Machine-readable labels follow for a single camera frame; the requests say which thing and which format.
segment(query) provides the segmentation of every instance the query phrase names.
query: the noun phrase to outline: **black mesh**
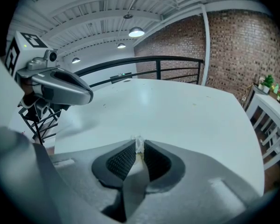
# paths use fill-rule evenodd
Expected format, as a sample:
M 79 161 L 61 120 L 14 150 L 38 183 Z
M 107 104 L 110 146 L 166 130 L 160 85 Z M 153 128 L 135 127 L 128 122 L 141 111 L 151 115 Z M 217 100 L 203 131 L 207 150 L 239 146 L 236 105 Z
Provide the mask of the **black mesh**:
M 171 160 L 148 144 L 144 144 L 144 162 L 149 171 L 149 180 L 158 179 L 171 168 Z
M 108 159 L 107 169 L 121 180 L 125 180 L 135 162 L 135 155 L 135 145 L 130 145 Z

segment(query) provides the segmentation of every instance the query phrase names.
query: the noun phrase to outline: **black metal railing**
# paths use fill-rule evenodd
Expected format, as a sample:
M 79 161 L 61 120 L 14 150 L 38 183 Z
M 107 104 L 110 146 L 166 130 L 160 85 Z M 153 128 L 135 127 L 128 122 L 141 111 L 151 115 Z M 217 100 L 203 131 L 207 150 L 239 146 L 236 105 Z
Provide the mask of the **black metal railing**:
M 161 69 L 161 61 L 196 62 L 197 67 L 180 67 L 180 68 Z M 107 80 L 104 80 L 104 81 L 100 81 L 100 82 L 91 84 L 90 87 L 92 88 L 92 87 L 98 86 L 100 84 L 105 84 L 105 83 L 108 83 L 108 82 L 116 81 L 116 80 L 119 80 L 119 79 L 122 79 L 122 78 L 125 78 L 125 77 L 130 78 L 130 77 L 140 76 L 140 75 L 145 75 L 145 74 L 150 74 L 150 73 L 156 73 L 157 80 L 161 80 L 161 72 L 162 71 L 192 70 L 192 69 L 197 69 L 197 73 L 178 76 L 178 77 L 166 78 L 164 80 L 173 80 L 173 79 L 178 79 L 178 78 L 197 76 L 196 80 L 190 81 L 188 83 L 196 82 L 196 84 L 198 84 L 199 77 L 200 77 L 200 67 L 201 67 L 201 64 L 204 63 L 204 61 L 201 60 L 201 59 L 195 59 L 195 58 L 183 57 L 183 56 L 139 56 L 139 57 L 124 58 L 124 59 L 119 59 L 119 60 L 114 60 L 114 61 L 109 61 L 109 62 L 104 62 L 104 63 L 101 63 L 101 64 L 93 65 L 93 66 L 87 67 L 85 69 L 79 70 L 79 71 L 75 72 L 75 74 L 82 77 L 82 76 L 91 74 L 93 72 L 99 71 L 99 70 L 104 70 L 104 69 L 108 69 L 108 68 L 112 68 L 112 67 L 116 67 L 116 66 L 120 66 L 120 65 L 140 63 L 140 62 L 155 62 L 156 69 L 155 70 L 144 71 L 144 72 L 137 72 L 137 73 L 134 73 L 134 74 L 123 75 L 123 76 L 112 78 L 112 79 L 107 79 Z

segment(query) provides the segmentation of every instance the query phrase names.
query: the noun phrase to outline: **ceiling light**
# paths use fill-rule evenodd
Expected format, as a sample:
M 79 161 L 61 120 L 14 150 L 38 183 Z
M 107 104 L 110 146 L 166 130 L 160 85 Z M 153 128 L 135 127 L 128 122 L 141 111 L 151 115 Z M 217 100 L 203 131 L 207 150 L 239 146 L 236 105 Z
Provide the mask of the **ceiling light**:
M 142 36 L 144 35 L 144 31 L 142 28 L 139 28 L 139 27 L 134 27 L 130 30 L 129 32 L 129 36 L 131 37 L 138 37 L 138 36 Z
M 80 61 L 80 59 L 77 58 L 77 57 L 75 57 L 75 58 L 73 59 L 72 63 L 74 64 L 74 63 L 77 63 L 77 62 L 79 62 L 79 61 Z
M 119 43 L 117 48 L 124 48 L 124 47 L 126 47 L 126 45 L 125 45 L 125 44 L 123 44 L 123 43 Z

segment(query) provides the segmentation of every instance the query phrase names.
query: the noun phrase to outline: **railing post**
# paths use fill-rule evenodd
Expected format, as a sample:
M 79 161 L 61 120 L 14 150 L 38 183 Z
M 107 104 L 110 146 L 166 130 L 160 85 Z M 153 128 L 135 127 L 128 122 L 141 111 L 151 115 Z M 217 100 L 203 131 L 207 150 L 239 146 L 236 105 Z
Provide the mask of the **railing post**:
M 197 82 L 196 82 L 196 84 L 199 84 L 200 67 L 201 67 L 201 62 L 198 62 L 198 75 L 197 75 Z
M 161 79 L 161 62 L 156 60 L 157 80 Z

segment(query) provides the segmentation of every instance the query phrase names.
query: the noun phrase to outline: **white wall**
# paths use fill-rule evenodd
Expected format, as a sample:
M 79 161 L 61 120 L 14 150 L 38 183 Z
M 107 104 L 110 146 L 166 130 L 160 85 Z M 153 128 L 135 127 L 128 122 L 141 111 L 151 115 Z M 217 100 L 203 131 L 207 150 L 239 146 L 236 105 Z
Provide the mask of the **white wall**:
M 78 57 L 81 61 L 72 64 L 72 59 L 75 57 L 73 54 L 66 56 L 64 58 L 64 66 L 68 66 L 71 72 L 76 72 L 78 70 L 100 64 L 103 62 L 108 62 L 112 60 L 118 60 L 123 58 L 134 57 L 134 48 L 132 41 L 124 41 L 126 45 L 123 49 L 118 49 L 115 42 L 105 43 L 96 45 L 93 47 L 89 47 L 87 49 L 83 49 L 81 51 L 75 52 L 76 57 Z M 103 80 L 110 79 L 111 76 L 116 76 L 121 73 L 136 73 L 136 64 L 127 64 L 121 65 L 117 67 L 108 68 L 105 70 L 100 70 L 86 76 L 82 76 L 81 78 L 88 84 L 94 84 L 96 82 L 100 82 Z M 92 89 L 95 91 L 107 85 L 110 85 L 111 82 L 102 84 Z

